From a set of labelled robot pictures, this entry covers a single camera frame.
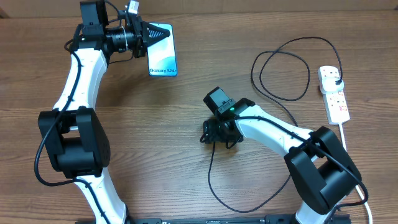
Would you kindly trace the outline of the white power strip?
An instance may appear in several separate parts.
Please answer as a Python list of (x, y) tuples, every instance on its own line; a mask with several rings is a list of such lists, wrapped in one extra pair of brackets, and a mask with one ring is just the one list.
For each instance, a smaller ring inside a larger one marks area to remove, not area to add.
[[(336, 67), (325, 65), (318, 69), (319, 81), (321, 77), (334, 78), (338, 81), (340, 74)], [(348, 105), (343, 90), (322, 95), (329, 124), (343, 124), (350, 120)]]

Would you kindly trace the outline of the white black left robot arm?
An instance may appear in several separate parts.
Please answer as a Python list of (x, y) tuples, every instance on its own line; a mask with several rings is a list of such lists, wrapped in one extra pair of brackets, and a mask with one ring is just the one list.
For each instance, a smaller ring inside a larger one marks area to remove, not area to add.
[(95, 223), (132, 223), (108, 170), (110, 144), (95, 111), (100, 83), (116, 52), (146, 57), (152, 77), (174, 77), (178, 68), (170, 24), (143, 21), (139, 3), (130, 1), (117, 12), (118, 25), (113, 26), (108, 6), (109, 1), (80, 4), (82, 22), (64, 46), (71, 56), (65, 87), (53, 108), (38, 117), (39, 150), (47, 151), (53, 169), (64, 174), (66, 184), (80, 188)]

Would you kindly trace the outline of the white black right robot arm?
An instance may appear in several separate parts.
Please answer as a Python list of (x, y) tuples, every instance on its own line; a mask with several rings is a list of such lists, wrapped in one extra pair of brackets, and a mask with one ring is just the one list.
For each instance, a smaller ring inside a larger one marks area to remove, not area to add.
[(247, 98), (235, 101), (220, 87), (203, 101), (215, 117), (203, 123), (202, 143), (223, 142), (231, 149), (248, 138), (283, 157), (303, 200), (287, 223), (333, 223), (336, 211), (368, 201), (358, 168), (331, 129), (291, 125)]

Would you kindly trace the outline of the blue screen smartphone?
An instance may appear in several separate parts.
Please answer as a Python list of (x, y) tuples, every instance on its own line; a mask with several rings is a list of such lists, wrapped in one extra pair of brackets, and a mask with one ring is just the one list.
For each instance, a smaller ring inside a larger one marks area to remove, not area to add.
[(170, 35), (148, 47), (149, 75), (153, 77), (176, 77), (178, 70), (173, 27), (171, 24), (165, 23), (151, 22), (150, 24), (168, 30)]

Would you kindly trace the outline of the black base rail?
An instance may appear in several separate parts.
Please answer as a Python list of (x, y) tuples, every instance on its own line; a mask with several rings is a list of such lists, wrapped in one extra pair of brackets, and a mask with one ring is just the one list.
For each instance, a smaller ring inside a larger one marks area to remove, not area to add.
[(266, 215), (262, 218), (210, 218), (210, 219), (176, 219), (160, 218), (128, 219), (132, 224), (293, 224), (293, 215)]

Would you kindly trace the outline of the white plug adapter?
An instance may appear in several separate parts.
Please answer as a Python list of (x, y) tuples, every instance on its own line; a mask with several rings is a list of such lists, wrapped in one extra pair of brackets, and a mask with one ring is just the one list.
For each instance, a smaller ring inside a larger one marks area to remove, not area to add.
[(345, 87), (344, 81), (336, 82), (334, 78), (321, 77), (320, 91), (323, 94), (334, 93), (343, 90)]

